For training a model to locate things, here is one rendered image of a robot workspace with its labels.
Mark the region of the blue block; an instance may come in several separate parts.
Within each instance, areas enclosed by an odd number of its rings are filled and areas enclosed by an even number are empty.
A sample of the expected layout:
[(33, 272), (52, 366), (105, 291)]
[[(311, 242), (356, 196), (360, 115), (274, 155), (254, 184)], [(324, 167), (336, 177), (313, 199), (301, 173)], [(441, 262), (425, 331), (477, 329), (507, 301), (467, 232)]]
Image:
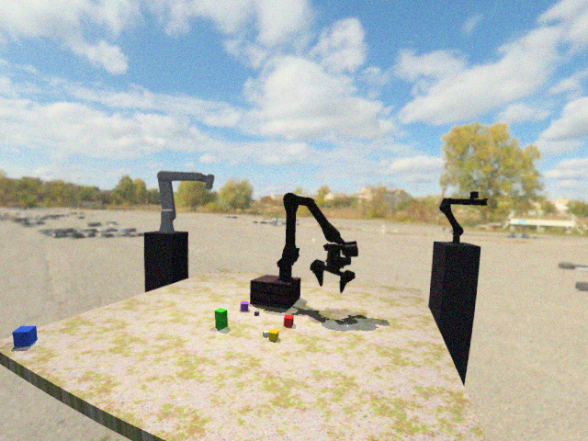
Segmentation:
[(13, 333), (14, 346), (31, 346), (37, 338), (36, 326), (21, 326)]

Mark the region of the red block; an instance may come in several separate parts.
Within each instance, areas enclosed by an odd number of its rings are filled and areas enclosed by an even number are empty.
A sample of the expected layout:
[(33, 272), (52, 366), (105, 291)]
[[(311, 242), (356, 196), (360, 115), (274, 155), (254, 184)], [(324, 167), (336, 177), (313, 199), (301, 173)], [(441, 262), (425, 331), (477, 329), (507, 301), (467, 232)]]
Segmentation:
[(294, 320), (294, 316), (293, 315), (285, 315), (283, 326), (290, 326), (290, 327), (292, 327), (293, 320)]

